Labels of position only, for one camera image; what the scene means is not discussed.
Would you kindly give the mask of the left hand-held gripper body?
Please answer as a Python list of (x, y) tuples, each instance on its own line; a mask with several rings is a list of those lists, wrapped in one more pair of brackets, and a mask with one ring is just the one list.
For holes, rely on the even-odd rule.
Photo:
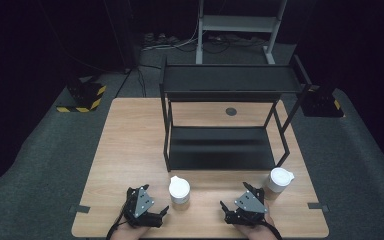
[(147, 226), (159, 228), (163, 218), (158, 218), (158, 213), (151, 213), (149, 209), (154, 205), (154, 200), (146, 192), (136, 189), (127, 190), (127, 199), (123, 207), (123, 216), (132, 227)]

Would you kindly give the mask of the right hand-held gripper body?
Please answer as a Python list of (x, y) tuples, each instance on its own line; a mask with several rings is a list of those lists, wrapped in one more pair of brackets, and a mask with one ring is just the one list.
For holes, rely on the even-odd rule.
[(268, 208), (264, 204), (264, 190), (257, 189), (256, 194), (246, 190), (239, 198), (234, 201), (237, 206), (232, 215), (224, 217), (227, 224), (244, 226), (259, 225), (265, 220)]

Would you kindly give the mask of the white-lidded spice jar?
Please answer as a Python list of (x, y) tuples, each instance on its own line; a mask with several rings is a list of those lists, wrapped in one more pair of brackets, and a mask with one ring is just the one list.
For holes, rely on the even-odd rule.
[(267, 200), (276, 199), (294, 179), (294, 174), (284, 168), (272, 169), (263, 184), (265, 198)]
[(173, 176), (170, 179), (169, 193), (175, 204), (184, 204), (190, 198), (190, 184), (186, 179)]

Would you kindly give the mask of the black two-tier shelf rack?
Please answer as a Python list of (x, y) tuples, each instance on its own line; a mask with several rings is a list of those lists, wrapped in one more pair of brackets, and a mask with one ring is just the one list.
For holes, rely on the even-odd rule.
[[(163, 155), (172, 170), (271, 170), (290, 154), (286, 130), (310, 89), (298, 56), (286, 65), (162, 61)], [(233, 107), (235, 116), (225, 110)]]

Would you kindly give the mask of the person's right hand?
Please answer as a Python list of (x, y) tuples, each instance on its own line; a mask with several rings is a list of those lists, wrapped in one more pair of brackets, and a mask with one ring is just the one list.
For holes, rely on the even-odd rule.
[(249, 240), (277, 240), (273, 232), (266, 226), (235, 225), (235, 228)]

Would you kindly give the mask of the person's left hand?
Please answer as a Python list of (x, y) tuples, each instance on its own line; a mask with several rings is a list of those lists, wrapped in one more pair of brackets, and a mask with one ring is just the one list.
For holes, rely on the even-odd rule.
[(149, 230), (150, 227), (147, 226), (132, 227), (129, 224), (121, 224), (114, 230), (110, 240), (139, 240)]

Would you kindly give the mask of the grey tape piece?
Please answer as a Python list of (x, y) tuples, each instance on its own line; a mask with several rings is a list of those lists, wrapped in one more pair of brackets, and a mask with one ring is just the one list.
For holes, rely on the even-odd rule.
[(326, 213), (329, 212), (329, 207), (326, 204), (322, 203), (308, 203), (307, 204), (309, 209), (319, 209), (322, 212)]
[(85, 214), (87, 214), (89, 211), (90, 211), (89, 206), (83, 206), (83, 205), (79, 205), (79, 204), (73, 204), (68, 209), (69, 213), (85, 213)]

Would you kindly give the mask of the black stand base striped edge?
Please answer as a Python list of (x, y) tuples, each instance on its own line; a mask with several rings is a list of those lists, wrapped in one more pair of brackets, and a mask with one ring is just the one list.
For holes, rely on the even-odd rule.
[(344, 112), (333, 96), (335, 88), (330, 86), (311, 86), (301, 108), (307, 117), (341, 118)]
[(106, 86), (100, 83), (81, 82), (77, 79), (67, 85), (56, 101), (60, 113), (95, 111), (101, 103)]

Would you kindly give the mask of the power strip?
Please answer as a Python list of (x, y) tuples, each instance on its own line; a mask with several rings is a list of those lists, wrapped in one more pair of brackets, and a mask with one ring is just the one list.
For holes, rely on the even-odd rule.
[(143, 49), (164, 49), (173, 47), (179, 42), (180, 40), (175, 36), (167, 37), (164, 33), (160, 33), (158, 35), (155, 35), (154, 33), (147, 33), (144, 35)]

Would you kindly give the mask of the grey metal stand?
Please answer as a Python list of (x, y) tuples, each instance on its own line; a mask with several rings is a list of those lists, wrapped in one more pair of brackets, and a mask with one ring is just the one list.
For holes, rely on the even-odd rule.
[(279, 0), (278, 12), (273, 17), (257, 16), (227, 16), (227, 15), (206, 15), (204, 13), (205, 0), (198, 0), (198, 37), (196, 47), (195, 63), (203, 63), (203, 35), (206, 31), (224, 32), (254, 32), (269, 33), (268, 45), (263, 47), (263, 54), (268, 64), (274, 64), (272, 54), (274, 44), (282, 23), (283, 14), (288, 0)]

